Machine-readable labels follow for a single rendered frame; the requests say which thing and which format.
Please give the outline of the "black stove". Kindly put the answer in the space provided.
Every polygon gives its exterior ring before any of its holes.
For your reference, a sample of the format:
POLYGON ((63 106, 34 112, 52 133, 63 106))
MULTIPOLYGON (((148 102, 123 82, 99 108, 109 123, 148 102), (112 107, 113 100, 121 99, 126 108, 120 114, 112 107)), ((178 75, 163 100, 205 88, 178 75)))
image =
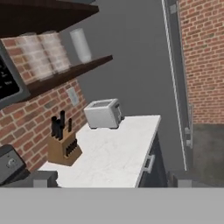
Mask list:
POLYGON ((0 147, 0 186, 26 179, 31 173, 11 144, 0 147))

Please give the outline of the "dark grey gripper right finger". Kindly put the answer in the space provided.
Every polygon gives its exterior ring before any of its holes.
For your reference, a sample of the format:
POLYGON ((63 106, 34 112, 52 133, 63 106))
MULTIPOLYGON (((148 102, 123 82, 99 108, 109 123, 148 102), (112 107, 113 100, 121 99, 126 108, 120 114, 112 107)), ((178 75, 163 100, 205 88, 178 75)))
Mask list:
POLYGON ((185 171, 169 171, 168 180, 171 187, 177 188, 203 188, 208 187, 194 178, 191 174, 185 171))

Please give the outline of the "white toaster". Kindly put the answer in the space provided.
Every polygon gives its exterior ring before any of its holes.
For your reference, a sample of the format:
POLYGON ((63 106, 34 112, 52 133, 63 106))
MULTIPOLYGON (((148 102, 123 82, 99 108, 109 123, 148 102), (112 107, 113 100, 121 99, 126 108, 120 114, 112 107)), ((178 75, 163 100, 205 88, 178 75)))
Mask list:
POLYGON ((106 99, 90 102, 84 108, 84 114, 91 129, 117 129, 124 119, 118 99, 106 99))

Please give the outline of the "grey fridge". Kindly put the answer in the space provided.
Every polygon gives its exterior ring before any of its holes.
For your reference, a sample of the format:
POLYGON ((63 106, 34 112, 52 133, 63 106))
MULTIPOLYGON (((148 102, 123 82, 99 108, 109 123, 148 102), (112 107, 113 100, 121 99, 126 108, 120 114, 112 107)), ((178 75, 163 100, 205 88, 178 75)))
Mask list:
POLYGON ((59 34, 73 64, 79 60, 71 34, 78 27, 93 58, 113 58, 79 77, 87 102, 116 98, 125 116, 161 117, 159 140, 169 171, 193 166, 179 2, 94 0, 98 13, 59 34))

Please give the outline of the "white cylindrical container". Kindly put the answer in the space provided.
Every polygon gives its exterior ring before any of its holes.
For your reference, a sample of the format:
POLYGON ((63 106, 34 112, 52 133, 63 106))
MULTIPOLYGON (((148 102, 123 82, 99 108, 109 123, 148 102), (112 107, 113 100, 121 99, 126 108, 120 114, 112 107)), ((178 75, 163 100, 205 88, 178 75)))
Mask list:
POLYGON ((86 64, 92 60, 92 53, 89 49, 84 31, 81 28, 70 32, 75 51, 77 52, 79 60, 86 64))

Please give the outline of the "dark grey cabinet drawer front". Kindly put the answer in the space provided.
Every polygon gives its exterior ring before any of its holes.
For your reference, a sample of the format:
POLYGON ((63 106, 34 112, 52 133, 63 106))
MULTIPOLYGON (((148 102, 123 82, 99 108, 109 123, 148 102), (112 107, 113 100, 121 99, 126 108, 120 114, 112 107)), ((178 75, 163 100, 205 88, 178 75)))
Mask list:
POLYGON ((160 148, 158 134, 155 135, 149 155, 155 155, 155 162, 151 173, 143 171, 139 181, 139 187, 167 187, 168 181, 165 172, 165 165, 160 148))

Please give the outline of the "dark wooden shelf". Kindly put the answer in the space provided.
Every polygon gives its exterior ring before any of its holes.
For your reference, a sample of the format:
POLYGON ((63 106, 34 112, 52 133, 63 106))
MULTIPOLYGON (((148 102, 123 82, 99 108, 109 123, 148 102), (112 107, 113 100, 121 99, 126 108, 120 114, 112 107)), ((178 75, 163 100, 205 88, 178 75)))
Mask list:
POLYGON ((0 38, 60 32, 99 12, 96 5, 58 0, 0 0, 0 38))
POLYGON ((30 96, 26 98, 27 101, 35 98, 43 93, 50 91, 84 73, 91 71, 103 64, 108 63, 113 59, 112 55, 105 56, 99 59, 95 59, 87 64, 80 64, 78 66, 73 66, 64 73, 56 73, 54 76, 47 80, 36 80, 28 85, 30 91, 30 96))

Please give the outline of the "wooden knife block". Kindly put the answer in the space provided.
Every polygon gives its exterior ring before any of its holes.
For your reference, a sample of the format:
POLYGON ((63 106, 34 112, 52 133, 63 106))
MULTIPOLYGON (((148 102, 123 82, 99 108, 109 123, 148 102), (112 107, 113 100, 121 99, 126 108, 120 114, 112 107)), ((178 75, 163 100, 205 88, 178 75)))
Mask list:
POLYGON ((76 132, 73 130, 73 121, 69 118, 66 122, 64 110, 60 111, 59 117, 52 117, 47 149, 48 161, 57 165, 72 166, 82 154, 76 132))

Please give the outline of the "clear glass jar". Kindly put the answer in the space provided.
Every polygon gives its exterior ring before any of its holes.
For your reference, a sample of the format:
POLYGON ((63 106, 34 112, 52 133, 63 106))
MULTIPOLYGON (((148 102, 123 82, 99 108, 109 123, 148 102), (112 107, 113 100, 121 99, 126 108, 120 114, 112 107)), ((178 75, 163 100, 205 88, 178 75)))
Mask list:
POLYGON ((18 36, 17 42, 37 80, 43 81, 53 76, 51 61, 35 32, 27 32, 18 36))
POLYGON ((56 31, 49 31, 39 35, 41 45, 44 47, 47 58, 50 60, 55 73, 64 73, 71 66, 67 52, 61 43, 56 31))

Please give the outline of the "white wall socket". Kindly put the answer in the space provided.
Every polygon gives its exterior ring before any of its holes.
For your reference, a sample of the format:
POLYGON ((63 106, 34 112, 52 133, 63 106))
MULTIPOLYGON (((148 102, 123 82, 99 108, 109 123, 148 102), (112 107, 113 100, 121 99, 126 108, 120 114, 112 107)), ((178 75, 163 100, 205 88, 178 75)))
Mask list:
POLYGON ((71 101, 71 103, 76 106, 79 103, 79 97, 76 94, 75 90, 73 87, 70 87, 67 91, 68 97, 71 101))

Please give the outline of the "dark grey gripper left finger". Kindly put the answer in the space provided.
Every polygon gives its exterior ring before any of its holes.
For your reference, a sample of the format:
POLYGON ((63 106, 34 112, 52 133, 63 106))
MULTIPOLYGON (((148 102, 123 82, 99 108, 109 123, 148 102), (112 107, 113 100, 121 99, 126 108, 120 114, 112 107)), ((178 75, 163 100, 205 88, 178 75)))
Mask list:
POLYGON ((56 171, 35 171, 27 178, 10 183, 6 187, 58 187, 57 178, 58 173, 56 171))

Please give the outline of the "black microwave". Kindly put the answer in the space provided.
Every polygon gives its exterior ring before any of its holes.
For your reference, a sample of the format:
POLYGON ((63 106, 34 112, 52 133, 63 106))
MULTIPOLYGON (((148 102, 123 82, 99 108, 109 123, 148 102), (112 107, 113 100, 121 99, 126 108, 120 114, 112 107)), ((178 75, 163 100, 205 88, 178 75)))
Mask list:
POLYGON ((0 40, 0 109, 30 96, 19 71, 0 40))

